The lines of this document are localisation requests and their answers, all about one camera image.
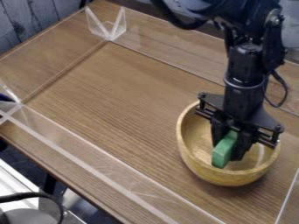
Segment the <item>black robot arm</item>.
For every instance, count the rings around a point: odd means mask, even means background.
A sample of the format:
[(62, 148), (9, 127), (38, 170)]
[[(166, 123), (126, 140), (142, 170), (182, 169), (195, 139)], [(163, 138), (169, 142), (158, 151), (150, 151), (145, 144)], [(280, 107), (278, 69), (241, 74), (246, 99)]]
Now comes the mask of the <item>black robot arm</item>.
[(243, 159), (254, 144), (276, 148), (285, 126), (266, 112), (270, 78), (284, 82), (284, 7), (280, 0), (183, 0), (194, 21), (183, 22), (165, 0), (150, 0), (169, 22), (194, 30), (213, 22), (225, 33), (229, 68), (225, 93), (199, 93), (197, 114), (210, 120), (213, 164)]

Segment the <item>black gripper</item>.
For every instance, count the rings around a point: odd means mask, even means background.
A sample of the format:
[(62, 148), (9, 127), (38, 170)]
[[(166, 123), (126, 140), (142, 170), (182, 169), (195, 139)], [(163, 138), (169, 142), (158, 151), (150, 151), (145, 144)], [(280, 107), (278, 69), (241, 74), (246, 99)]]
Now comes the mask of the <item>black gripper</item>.
[(225, 78), (225, 94), (199, 93), (197, 114), (210, 121), (213, 145), (231, 130), (238, 133), (231, 161), (241, 161), (255, 143), (274, 149), (285, 132), (284, 124), (265, 109), (268, 82), (268, 77), (250, 81)]

